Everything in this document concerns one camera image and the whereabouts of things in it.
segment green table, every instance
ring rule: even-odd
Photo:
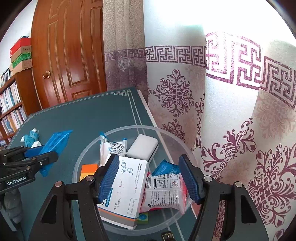
[[[120,91],[109,91],[103,94],[78,99],[42,110],[30,115],[19,131],[15,134],[9,147],[20,146],[20,139],[30,130],[39,130],[39,141],[45,144],[54,132],[73,130],[68,145],[59,160],[51,168],[45,178],[36,174],[36,181],[20,188],[23,203],[22,229],[27,240],[30,230],[54,183],[58,180],[65,184],[72,182],[72,173],[75,163],[84,148],[99,132],[129,125],[153,126],[153,118],[148,115],[147,105],[142,95],[135,88]],[[107,232],[109,239],[114,240],[161,240],[160,233],[171,230],[177,241],[187,240],[195,222],[191,209],[178,222],[167,229],[145,236],[123,236]],[[83,241],[81,223],[75,222],[78,241]]]

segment orange box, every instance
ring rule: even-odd
[[[98,169],[97,164],[85,164],[85,165],[82,165],[80,180],[79,181],[81,181],[83,178],[85,178],[88,175],[93,175],[96,172],[97,169]]]

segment wooden door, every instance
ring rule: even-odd
[[[107,90],[102,7],[103,0],[38,1],[32,61],[43,108]]]

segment door knob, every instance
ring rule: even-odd
[[[50,72],[46,71],[45,74],[42,75],[43,79],[48,79],[50,77]]]

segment green box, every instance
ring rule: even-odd
[[[31,52],[20,54],[20,56],[18,56],[16,60],[12,62],[12,68],[16,67],[21,61],[30,59],[30,58],[32,58]]]

